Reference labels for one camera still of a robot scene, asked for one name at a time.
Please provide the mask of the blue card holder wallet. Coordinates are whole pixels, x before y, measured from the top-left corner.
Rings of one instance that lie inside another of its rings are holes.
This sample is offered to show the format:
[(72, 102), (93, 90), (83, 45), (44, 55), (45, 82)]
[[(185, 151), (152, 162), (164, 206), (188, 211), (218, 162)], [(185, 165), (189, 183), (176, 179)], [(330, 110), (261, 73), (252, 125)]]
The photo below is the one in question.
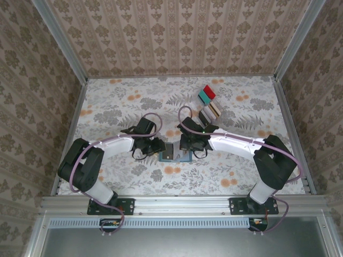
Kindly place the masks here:
[(180, 150), (180, 142), (173, 142), (174, 145), (174, 159), (171, 161), (162, 160), (161, 153), (159, 153), (159, 162), (168, 162), (168, 163), (190, 163), (192, 162), (192, 152)]

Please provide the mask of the black credit card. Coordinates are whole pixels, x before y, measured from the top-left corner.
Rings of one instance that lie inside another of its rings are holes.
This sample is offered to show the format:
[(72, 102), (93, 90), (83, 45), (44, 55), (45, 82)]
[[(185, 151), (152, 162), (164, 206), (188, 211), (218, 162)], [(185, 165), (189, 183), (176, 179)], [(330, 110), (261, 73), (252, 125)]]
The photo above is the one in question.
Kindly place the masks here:
[(211, 120), (209, 119), (207, 114), (202, 110), (198, 113), (198, 118), (205, 127), (211, 124)]

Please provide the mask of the white credit card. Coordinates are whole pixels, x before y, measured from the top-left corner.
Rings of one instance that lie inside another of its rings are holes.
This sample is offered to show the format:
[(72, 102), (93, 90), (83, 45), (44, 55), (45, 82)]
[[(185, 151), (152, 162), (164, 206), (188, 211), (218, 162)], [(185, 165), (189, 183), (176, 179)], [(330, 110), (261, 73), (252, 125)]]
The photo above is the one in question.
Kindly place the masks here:
[(214, 122), (216, 120), (215, 114), (211, 111), (211, 109), (208, 106), (205, 106), (203, 108), (203, 111), (206, 113), (211, 122)]

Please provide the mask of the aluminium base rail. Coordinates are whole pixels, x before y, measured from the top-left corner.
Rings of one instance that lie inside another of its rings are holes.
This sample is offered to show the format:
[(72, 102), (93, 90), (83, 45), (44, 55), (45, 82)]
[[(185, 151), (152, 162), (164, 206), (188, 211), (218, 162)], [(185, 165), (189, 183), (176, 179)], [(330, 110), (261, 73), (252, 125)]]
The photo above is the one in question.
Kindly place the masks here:
[[(134, 217), (190, 217), (190, 216), (229, 216), (231, 198), (237, 195), (133, 195)], [(278, 195), (279, 216), (289, 204), (288, 216), (319, 216), (330, 212), (322, 195)], [(89, 198), (82, 195), (57, 195), (44, 197), (39, 210), (40, 215), (61, 217), (84, 217)]]

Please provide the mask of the aluminium side rail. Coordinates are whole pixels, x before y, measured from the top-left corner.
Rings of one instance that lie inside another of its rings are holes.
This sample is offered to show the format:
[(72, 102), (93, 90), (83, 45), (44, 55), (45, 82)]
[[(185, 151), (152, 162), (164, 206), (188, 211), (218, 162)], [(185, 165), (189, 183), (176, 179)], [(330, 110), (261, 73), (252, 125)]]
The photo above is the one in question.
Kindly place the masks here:
[[(67, 154), (70, 146), (73, 143), (73, 137), (74, 137), (74, 134), (75, 134), (75, 131), (76, 131), (76, 127), (77, 127), (77, 124), (78, 124), (78, 119), (79, 119), (79, 116), (80, 116), (80, 113), (81, 113), (83, 102), (85, 100), (87, 86), (88, 86), (88, 81), (86, 80), (86, 82), (82, 85), (81, 90), (80, 90), (80, 95), (78, 97), (76, 108), (75, 108), (75, 111), (74, 111), (74, 114), (73, 114), (73, 117), (72, 117), (72, 121), (70, 123), (70, 128), (69, 128), (68, 136), (66, 138), (66, 142), (65, 142), (65, 145), (64, 145), (64, 148), (63, 148), (63, 151), (62, 151), (62, 156), (61, 156), (61, 159), (60, 159), (60, 162), (59, 162), (60, 164), (62, 163), (65, 155)], [(54, 183), (53, 183), (53, 187), (51, 189), (50, 196), (55, 196), (56, 193), (58, 192), (59, 181), (60, 181), (60, 178), (59, 178), (58, 175), (56, 175)]]
[(313, 179), (311, 177), (307, 161), (305, 159), (305, 155), (303, 153), (303, 149), (292, 119), (292, 114), (290, 112), (282, 85), (280, 81), (277, 81), (274, 77), (272, 77), (272, 82), (275, 90), (275, 94), (278, 99), (278, 103), (280, 106), (280, 110), (282, 112), (282, 116), (284, 118), (285, 126), (287, 129), (288, 137), (290, 139), (290, 144), (293, 149), (294, 156), (300, 161), (302, 167), (302, 183), (305, 188), (306, 194), (317, 194)]

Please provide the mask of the aluminium rear rail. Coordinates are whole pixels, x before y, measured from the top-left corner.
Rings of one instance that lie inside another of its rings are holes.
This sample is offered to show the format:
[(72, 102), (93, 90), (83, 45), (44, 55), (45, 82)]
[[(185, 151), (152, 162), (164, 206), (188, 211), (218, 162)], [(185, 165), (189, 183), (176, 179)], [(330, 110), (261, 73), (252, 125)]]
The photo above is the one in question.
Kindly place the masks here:
[(91, 79), (138, 79), (138, 78), (221, 78), (221, 77), (273, 77), (274, 74), (170, 74), (170, 75), (137, 75), (137, 76), (107, 76), (107, 77), (88, 77)]

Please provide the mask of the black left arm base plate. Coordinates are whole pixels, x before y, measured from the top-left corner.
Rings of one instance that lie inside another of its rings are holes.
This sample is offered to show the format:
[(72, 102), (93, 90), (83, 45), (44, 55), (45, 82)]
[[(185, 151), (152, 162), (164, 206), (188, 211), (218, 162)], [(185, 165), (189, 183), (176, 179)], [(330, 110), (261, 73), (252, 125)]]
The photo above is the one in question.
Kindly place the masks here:
[[(134, 198), (112, 198), (107, 205), (114, 206), (120, 209), (124, 215), (133, 215), (135, 208), (135, 199)], [(90, 200), (87, 207), (88, 215), (119, 215), (118, 211), (115, 211), (111, 208), (104, 207), (98, 203)]]

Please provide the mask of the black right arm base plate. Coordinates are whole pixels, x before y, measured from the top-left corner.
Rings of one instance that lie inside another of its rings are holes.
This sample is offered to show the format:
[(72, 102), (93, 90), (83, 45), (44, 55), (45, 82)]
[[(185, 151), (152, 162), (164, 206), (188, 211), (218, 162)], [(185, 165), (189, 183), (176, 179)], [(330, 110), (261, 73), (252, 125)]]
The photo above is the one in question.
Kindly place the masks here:
[(231, 215), (276, 215), (279, 213), (275, 199), (268, 198), (263, 204), (253, 201), (250, 197), (229, 198)]

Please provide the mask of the teal credit card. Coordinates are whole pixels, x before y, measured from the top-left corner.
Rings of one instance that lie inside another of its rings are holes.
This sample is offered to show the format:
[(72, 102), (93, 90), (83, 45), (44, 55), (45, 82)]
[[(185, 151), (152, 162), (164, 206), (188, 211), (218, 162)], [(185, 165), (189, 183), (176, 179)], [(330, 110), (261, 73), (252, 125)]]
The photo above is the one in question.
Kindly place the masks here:
[(207, 94), (203, 90), (201, 90), (198, 93), (198, 98), (203, 103), (203, 105), (208, 105), (211, 102), (211, 99), (207, 96)]

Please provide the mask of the grey metal panel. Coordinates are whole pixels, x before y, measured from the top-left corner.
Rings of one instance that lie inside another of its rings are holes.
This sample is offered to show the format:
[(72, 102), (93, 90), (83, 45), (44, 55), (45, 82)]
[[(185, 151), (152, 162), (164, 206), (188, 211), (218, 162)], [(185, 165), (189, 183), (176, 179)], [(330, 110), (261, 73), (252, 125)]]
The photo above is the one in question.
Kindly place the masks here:
[(329, 257), (315, 218), (286, 218), (275, 230), (51, 229), (41, 257)]

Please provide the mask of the clear acrylic card stand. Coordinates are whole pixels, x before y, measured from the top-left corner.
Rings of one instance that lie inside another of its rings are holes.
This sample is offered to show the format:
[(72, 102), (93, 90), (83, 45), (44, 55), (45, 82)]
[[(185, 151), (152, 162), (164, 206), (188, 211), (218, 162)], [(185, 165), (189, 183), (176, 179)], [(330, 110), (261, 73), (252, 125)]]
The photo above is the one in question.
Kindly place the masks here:
[[(198, 98), (198, 93), (201, 91), (201, 90), (203, 90), (203, 88), (204, 88), (205, 86), (203, 86), (203, 87), (201, 87), (201, 88), (198, 88), (197, 90), (196, 90), (196, 93), (195, 93), (195, 95), (193, 96), (193, 99), (192, 99), (192, 102), (191, 102), (191, 104), (192, 104), (192, 108), (194, 109), (194, 110), (197, 110), (197, 114), (196, 114), (196, 117), (197, 117), (197, 119), (199, 120), (199, 118), (198, 118), (198, 113), (202, 110), (203, 111), (203, 108), (205, 107), (205, 106), (208, 106), (209, 107), (209, 104), (208, 105), (203, 105), (203, 103), (200, 101), (200, 99)], [(211, 100), (211, 102), (213, 102), (218, 108), (219, 108), (219, 110), (221, 111), (221, 116), (223, 115), (223, 112), (224, 112), (224, 110), (223, 110), (223, 108), (221, 107), (221, 105), (219, 104), (219, 102), (218, 102), (218, 99), (217, 99), (217, 94), (216, 94), (216, 97), (214, 98), (214, 99), (212, 99)], [(216, 125), (217, 123), (218, 123), (218, 121), (219, 121), (219, 119), (220, 119), (220, 117), (219, 118), (216, 118), (216, 120), (214, 121), (214, 122), (211, 122), (211, 124), (213, 124), (213, 125)]]

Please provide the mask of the aluminium corner post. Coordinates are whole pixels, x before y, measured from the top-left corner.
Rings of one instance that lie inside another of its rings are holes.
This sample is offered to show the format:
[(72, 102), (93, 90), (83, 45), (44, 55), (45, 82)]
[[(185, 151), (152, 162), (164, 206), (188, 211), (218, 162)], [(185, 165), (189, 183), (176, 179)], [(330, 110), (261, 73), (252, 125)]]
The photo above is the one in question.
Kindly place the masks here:
[(309, 3), (307, 10), (302, 17), (302, 20), (295, 30), (295, 33), (274, 72), (274, 78), (276, 81), (280, 81), (285, 75), (288, 67), (290, 66), (292, 60), (295, 58), (297, 51), (299, 50), (305, 37), (309, 33), (325, 2), (326, 0), (311, 0), (311, 2)]
[(81, 62), (78, 60), (77, 55), (68, 39), (67, 33), (62, 30), (62, 27), (59, 25), (56, 16), (53, 14), (46, 0), (32, 0), (32, 2), (47, 25), (50, 33), (54, 37), (77, 79), (82, 86), (85, 85), (87, 83), (88, 75), (86, 74), (85, 69), (82, 67)]

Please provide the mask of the red credit card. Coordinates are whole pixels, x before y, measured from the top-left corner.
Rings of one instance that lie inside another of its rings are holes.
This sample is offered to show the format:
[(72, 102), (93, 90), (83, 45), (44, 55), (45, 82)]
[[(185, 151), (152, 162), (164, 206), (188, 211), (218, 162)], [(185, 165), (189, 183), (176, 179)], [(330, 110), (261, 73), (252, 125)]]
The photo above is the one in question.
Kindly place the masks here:
[(203, 91), (204, 93), (207, 95), (207, 97), (209, 99), (214, 99), (216, 97), (216, 94), (214, 93), (214, 91), (212, 90), (212, 88), (209, 86), (209, 85), (206, 85), (204, 88), (203, 88)]

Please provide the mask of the beige striped credit card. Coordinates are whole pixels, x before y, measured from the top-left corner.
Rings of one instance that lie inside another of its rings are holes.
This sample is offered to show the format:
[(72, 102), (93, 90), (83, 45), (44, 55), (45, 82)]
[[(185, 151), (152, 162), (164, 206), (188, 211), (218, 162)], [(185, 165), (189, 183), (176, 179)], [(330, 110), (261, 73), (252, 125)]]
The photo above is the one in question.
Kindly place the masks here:
[(211, 111), (213, 112), (213, 114), (216, 116), (216, 118), (219, 118), (221, 116), (221, 111), (213, 102), (209, 104), (209, 107)]

